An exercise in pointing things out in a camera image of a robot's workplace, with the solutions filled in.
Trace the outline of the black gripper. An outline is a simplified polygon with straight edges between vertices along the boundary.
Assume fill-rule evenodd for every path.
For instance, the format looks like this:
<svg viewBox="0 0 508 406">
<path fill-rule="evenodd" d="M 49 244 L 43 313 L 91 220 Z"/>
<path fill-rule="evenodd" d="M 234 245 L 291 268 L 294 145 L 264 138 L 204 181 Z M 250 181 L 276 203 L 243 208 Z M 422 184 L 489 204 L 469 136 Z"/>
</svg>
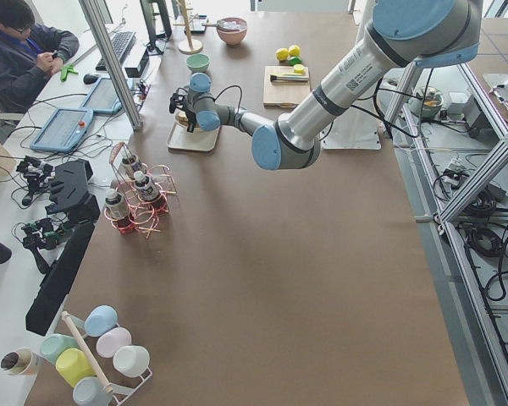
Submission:
<svg viewBox="0 0 508 406">
<path fill-rule="evenodd" d="M 193 133 L 197 124 L 196 113 L 193 110 L 193 107 L 188 102 L 184 104 L 184 111 L 189 123 L 187 126 L 187 131 L 189 133 Z"/>
</svg>

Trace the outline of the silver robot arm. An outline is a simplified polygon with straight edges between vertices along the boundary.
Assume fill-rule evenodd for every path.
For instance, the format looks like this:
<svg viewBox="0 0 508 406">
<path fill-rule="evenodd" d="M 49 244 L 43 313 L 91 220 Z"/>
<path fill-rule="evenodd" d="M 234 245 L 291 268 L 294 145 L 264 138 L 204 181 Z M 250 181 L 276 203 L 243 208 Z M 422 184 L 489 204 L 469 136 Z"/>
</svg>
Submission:
<svg viewBox="0 0 508 406">
<path fill-rule="evenodd" d="M 229 125 L 251 136 L 251 154 L 267 170 L 301 169 L 319 156 L 320 132 L 389 70 L 415 63 L 437 68 L 478 53 L 480 1 L 377 1 L 363 37 L 292 112 L 270 121 L 242 107 L 218 105 L 206 74 L 193 74 L 177 106 L 189 126 Z"/>
</svg>

